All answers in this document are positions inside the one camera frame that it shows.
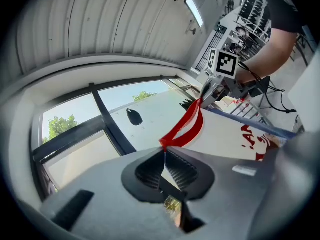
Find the ceiling light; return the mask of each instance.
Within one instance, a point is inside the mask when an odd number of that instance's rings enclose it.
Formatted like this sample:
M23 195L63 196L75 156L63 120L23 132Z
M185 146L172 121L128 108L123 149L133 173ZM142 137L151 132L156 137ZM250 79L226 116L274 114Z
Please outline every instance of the ceiling light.
M201 18L201 15L196 7L196 4L193 0L184 0L185 4L189 7L196 21L198 22L199 27L201 28L204 24L204 21Z

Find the sky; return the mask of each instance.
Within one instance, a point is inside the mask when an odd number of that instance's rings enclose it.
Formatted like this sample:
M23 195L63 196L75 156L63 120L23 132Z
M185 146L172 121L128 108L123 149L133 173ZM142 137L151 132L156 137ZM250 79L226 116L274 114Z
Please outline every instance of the sky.
M168 90L169 86L159 80L117 86L101 90L99 94L106 108L111 111L134 102L133 96L138 96L143 91L160 94ZM49 138L49 120L54 119L55 116L68 119L71 115L74 115L78 124L99 116L100 111L92 94L73 99L45 112L43 114L42 138Z

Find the t-shirt sleeve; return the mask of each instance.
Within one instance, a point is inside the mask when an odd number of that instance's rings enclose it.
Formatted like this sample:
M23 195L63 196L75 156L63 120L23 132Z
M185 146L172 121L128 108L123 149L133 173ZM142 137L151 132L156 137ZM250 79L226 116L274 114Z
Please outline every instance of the t-shirt sleeve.
M266 0L270 10L271 27L290 33L302 31L299 13L284 0Z

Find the window frame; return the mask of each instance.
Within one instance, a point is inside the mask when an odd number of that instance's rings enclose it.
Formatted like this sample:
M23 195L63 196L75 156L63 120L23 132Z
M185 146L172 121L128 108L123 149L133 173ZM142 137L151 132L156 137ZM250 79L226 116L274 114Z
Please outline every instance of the window frame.
M171 82L170 79L177 79L185 84L185 86L182 88L178 87L176 84ZM125 137L123 132L113 120L98 92L109 88L153 81L163 81L169 87L178 91L191 101L195 101L195 99L191 95L185 92L185 90L193 88L189 83L179 78L178 76L166 77L161 75L156 77L117 80L101 84L88 83L88 86L85 88L78 89L57 97L37 108L33 116L32 124L30 126L29 143L33 180L42 201L44 201L50 195L50 193L46 191L48 189L48 184L46 183L43 175L41 175L41 172L44 169L43 164L58 156L62 152L68 150L69 148L73 147L74 145L91 137L92 135L100 131L104 131L111 144L120 156L126 156L128 154L136 152L136 149ZM63 103L89 94L92 94L101 115L89 119L88 121L85 121L73 127L72 129L63 132L59 136L49 140L47 143L40 145L42 142L42 118L44 112Z

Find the red strap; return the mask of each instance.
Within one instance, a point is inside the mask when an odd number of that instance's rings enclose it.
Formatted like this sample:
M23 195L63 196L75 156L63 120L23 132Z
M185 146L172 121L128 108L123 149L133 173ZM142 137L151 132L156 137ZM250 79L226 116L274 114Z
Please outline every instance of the red strap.
M164 147L164 151L166 151L167 146L183 147L191 142L200 133L201 128L204 124L204 117L201 112L201 104L202 98L197 99L195 102L193 102L182 119L176 124L176 126L173 127L173 129L166 136L159 140L161 145ZM192 128L182 136L175 138L177 133L181 131L183 127L190 124L192 119L197 114L197 111L198 116Z

